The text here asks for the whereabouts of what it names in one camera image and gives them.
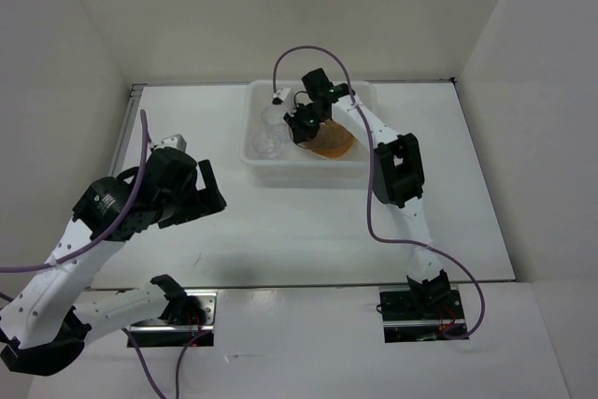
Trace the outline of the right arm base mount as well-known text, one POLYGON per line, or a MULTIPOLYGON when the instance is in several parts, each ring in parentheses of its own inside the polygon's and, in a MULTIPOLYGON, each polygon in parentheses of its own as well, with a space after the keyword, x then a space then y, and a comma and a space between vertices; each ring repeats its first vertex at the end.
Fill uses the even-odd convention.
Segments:
POLYGON ((468 331, 457 289, 439 305, 421 311, 407 286, 380 288, 376 310, 387 344, 443 341, 447 340, 446 333, 462 336, 468 331))

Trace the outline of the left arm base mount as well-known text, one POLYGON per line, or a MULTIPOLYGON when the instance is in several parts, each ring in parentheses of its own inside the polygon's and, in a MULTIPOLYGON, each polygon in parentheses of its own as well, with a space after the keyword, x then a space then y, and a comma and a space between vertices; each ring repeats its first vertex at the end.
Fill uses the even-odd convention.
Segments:
POLYGON ((216 290, 188 289, 192 304, 168 319, 149 319, 132 324, 128 330, 142 348, 212 347, 217 311, 216 290))

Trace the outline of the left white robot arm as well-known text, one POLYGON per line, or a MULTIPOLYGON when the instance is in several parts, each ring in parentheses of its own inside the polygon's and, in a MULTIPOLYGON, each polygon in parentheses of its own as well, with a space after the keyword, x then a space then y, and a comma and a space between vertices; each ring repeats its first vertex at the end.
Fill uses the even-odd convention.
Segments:
POLYGON ((138 289, 82 303, 102 266, 134 236, 222 212, 210 161, 158 148, 143 169, 93 182, 73 208, 47 268, 1 309, 1 359, 8 370, 52 376, 93 341, 140 321, 201 326, 206 313, 172 277, 158 275, 138 289))

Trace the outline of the clear glass cup front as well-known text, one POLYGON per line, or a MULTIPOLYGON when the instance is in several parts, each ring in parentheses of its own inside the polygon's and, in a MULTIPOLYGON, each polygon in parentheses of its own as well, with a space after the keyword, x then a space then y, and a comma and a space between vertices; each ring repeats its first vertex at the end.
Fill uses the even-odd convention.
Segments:
POLYGON ((260 159, 276 159, 280 151, 281 139, 273 131, 262 130, 253 136, 251 144, 260 159))

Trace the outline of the clear glass cup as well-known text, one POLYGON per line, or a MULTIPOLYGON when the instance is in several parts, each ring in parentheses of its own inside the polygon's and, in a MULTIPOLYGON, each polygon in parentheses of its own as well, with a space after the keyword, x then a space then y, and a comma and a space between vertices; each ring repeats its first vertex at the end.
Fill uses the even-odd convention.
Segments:
POLYGON ((284 113, 282 106, 267 106, 262 112, 265 130, 283 138, 286 133, 286 122, 283 120, 284 113))
POLYGON ((281 139, 273 131, 262 130, 253 136, 251 144, 260 159, 276 159, 280 151, 281 139))

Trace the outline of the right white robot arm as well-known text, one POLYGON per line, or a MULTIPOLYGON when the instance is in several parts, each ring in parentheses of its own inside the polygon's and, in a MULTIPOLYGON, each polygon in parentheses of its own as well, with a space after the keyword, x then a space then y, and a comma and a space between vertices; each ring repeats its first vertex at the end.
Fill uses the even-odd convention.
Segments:
POLYGON ((430 249, 418 139, 393 130, 365 106, 348 84, 334 85, 321 68, 304 75, 302 83, 310 102, 294 103, 283 116, 292 142, 314 150, 335 125, 369 150, 368 193, 383 205, 397 207, 408 230, 412 247, 406 275, 410 309, 421 318, 432 317, 448 301, 450 284, 448 274, 430 249))

